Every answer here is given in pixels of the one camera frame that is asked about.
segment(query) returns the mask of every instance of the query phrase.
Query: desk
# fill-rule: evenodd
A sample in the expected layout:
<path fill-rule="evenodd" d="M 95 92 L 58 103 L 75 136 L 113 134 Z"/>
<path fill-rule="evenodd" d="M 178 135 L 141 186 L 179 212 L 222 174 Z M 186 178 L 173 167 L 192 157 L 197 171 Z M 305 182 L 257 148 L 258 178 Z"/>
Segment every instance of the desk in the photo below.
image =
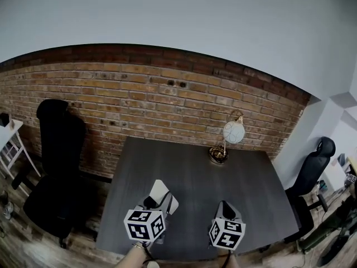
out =
<path fill-rule="evenodd" d="M 132 248 L 124 217 L 148 194 L 156 179 L 173 193 L 179 207 L 168 216 L 164 245 L 154 244 L 153 257 L 207 260 L 208 227 L 221 200 L 234 205 L 247 224 L 236 252 L 247 252 L 298 231 L 284 189 L 267 154 L 229 150 L 223 165 L 213 164 L 208 147 L 128 137 L 105 203 L 96 246 L 126 254 Z"/>
<path fill-rule="evenodd" d="M 20 127 L 23 125 L 22 121 L 18 120 L 13 120 L 14 121 L 14 128 L 10 129 L 10 124 L 8 124 L 6 127 L 0 126 L 0 163 L 2 164 L 3 168 L 5 171 L 10 175 L 12 179 L 14 179 L 14 176 L 12 175 L 10 169 L 12 165 L 15 163 L 21 152 L 23 151 L 25 155 L 27 156 L 28 160 L 30 161 L 32 167 L 36 171 L 36 173 L 41 176 L 41 174 L 38 172 L 37 168 L 35 167 L 35 164 L 32 162 L 30 156 L 28 155 L 28 152 L 26 151 L 25 146 L 22 143 L 22 140 L 20 138 L 20 135 L 18 134 L 18 130 Z M 14 135 L 17 138 L 17 141 L 20 143 L 20 147 L 17 147 L 16 144 L 12 141 L 12 137 Z M 8 150 L 6 148 L 6 144 L 10 143 L 12 145 L 11 149 Z M 20 189 L 28 196 L 28 193 L 21 187 Z"/>

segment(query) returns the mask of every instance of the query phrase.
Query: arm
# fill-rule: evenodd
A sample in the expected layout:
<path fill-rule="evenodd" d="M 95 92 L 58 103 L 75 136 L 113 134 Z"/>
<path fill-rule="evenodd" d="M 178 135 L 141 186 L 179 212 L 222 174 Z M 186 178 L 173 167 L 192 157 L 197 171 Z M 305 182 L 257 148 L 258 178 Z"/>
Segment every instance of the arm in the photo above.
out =
<path fill-rule="evenodd" d="M 228 257 L 228 250 L 225 249 L 218 249 L 218 264 L 219 267 L 223 267 L 224 262 L 226 261 Z M 226 265 L 225 268 L 240 268 L 238 263 L 237 263 L 237 259 L 235 258 L 234 253 L 232 253 L 229 257 L 229 261 Z"/>
<path fill-rule="evenodd" d="M 118 263 L 115 268 L 140 268 L 146 259 L 144 248 L 140 242 L 136 243 L 129 253 Z"/>

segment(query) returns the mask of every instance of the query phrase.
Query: chair seat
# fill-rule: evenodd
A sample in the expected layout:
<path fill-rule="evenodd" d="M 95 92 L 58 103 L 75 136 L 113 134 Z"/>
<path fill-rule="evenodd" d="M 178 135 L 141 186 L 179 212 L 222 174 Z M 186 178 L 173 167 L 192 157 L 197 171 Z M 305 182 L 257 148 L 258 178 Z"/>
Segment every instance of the chair seat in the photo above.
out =
<path fill-rule="evenodd" d="M 31 221 L 46 232 L 66 238 L 81 211 L 76 180 L 61 181 L 43 177 L 27 198 L 23 210 Z"/>
<path fill-rule="evenodd" d="M 310 230 L 312 230 L 314 225 L 311 212 L 303 197 L 289 198 L 289 201 L 294 212 L 299 231 L 285 238 L 285 243 L 300 239 Z"/>

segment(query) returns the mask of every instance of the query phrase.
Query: chair backrest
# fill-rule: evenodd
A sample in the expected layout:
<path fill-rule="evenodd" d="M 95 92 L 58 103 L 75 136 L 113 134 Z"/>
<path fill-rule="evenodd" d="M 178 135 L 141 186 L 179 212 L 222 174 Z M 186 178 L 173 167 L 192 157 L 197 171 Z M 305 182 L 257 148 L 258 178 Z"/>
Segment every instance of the chair backrest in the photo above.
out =
<path fill-rule="evenodd" d="M 303 162 L 294 185 L 286 190 L 288 196 L 297 197 L 311 192 L 335 151 L 334 141 L 322 137 L 316 151 L 310 153 Z"/>
<path fill-rule="evenodd" d="M 54 178 L 77 176 L 85 123 L 67 111 L 68 102 L 47 99 L 37 109 L 40 120 L 42 166 Z"/>

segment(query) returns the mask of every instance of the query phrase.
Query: table lamp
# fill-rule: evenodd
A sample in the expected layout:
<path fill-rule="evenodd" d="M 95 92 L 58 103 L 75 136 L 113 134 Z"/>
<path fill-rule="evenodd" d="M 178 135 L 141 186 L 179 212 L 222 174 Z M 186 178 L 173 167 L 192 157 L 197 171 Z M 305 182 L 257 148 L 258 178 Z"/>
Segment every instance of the table lamp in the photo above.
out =
<path fill-rule="evenodd" d="M 230 144 L 237 144 L 244 137 L 245 130 L 243 126 L 242 112 L 239 110 L 234 110 L 228 119 L 230 119 L 232 114 L 237 111 L 239 112 L 239 116 L 235 120 L 229 121 L 223 128 L 223 146 L 214 146 L 211 147 L 208 151 L 211 161 L 216 164 L 223 164 L 228 159 L 228 152 L 225 148 L 226 141 Z"/>

